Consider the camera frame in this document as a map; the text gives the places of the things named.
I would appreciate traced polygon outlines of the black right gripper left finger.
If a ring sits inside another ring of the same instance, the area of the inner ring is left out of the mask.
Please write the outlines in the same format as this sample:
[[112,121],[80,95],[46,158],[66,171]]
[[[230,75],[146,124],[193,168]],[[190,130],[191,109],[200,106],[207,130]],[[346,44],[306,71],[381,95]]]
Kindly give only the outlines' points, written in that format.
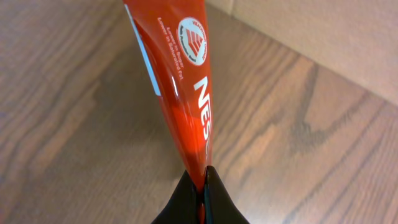
[[152,224],[197,224],[197,190],[185,171],[166,206]]

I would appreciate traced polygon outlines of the red coffee stick sachet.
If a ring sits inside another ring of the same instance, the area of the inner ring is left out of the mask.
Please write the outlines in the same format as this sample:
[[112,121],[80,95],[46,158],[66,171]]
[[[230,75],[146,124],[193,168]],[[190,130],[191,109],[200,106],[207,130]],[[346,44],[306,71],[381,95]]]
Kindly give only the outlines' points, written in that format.
[[213,132],[205,2],[125,0],[124,6],[170,132],[201,192]]

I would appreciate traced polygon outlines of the brown cardboard panel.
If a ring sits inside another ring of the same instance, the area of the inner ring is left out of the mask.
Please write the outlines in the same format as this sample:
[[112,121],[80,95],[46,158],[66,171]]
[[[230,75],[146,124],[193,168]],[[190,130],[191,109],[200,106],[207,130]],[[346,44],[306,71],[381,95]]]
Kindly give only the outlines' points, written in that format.
[[397,0],[208,2],[397,103]]

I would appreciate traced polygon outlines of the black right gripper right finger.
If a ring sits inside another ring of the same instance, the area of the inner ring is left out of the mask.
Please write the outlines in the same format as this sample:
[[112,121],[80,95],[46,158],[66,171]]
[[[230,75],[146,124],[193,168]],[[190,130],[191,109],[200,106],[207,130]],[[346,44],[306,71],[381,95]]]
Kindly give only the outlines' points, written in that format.
[[204,205],[206,224],[249,224],[233,203],[213,166],[206,168]]

